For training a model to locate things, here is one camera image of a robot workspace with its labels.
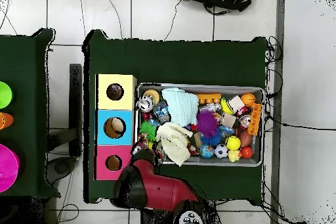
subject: orange ball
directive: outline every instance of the orange ball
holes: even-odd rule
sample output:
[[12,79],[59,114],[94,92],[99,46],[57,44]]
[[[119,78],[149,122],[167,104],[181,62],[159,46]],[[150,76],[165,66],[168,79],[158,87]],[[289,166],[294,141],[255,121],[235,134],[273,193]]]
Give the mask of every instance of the orange ball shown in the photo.
[[245,146],[240,150],[242,158],[251,158],[253,155],[253,150],[250,146]]
[[252,93],[244,93],[241,96],[241,101],[246,107],[251,107],[252,104],[255,103],[255,96]]

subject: shape sorter box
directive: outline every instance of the shape sorter box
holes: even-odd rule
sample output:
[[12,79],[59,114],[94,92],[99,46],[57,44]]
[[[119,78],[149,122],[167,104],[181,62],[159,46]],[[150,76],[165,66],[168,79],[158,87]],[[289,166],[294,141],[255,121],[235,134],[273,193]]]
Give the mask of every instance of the shape sorter box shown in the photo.
[[[135,87],[137,86],[137,79],[134,76],[98,74],[96,80],[98,81],[98,109],[134,110]],[[107,96],[107,90],[113,84],[122,90],[120,99],[112,100]]]
[[[131,161],[132,146],[97,146],[96,157],[96,180],[118,180],[120,173]],[[119,168],[117,170],[108,169],[107,161],[111,156],[117,156]]]
[[[134,133],[133,110],[98,110],[97,145],[131,146]],[[118,138],[109,138],[104,131],[105,122],[110,118],[118,118],[123,122],[123,134]]]

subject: yellow box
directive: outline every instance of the yellow box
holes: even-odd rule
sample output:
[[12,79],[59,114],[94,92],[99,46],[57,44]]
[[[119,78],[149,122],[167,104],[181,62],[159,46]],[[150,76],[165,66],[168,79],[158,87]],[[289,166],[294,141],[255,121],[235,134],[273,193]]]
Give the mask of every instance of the yellow box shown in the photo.
[[98,109],[134,110],[136,86],[132,75],[98,74]]

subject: green bowl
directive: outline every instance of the green bowl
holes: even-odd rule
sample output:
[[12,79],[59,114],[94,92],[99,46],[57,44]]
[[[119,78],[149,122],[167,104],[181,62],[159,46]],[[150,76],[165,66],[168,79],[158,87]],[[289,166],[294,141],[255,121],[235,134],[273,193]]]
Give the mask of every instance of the green bowl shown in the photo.
[[0,109],[10,104],[11,100],[12,90],[6,83],[0,82]]

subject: circular hole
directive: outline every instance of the circular hole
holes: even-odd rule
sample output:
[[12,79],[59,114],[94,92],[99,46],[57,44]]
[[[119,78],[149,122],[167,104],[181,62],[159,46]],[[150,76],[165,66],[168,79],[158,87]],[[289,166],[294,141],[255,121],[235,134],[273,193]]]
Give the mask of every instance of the circular hole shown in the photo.
[[111,84],[106,89],[106,95],[111,101],[118,101],[123,97],[123,88],[119,84]]
[[109,156],[105,161],[105,166],[110,171],[120,170],[121,164],[122,164],[121,158],[116,154]]
[[121,118],[109,118],[104,124],[104,132],[109,138],[120,138],[125,131],[126,124]]

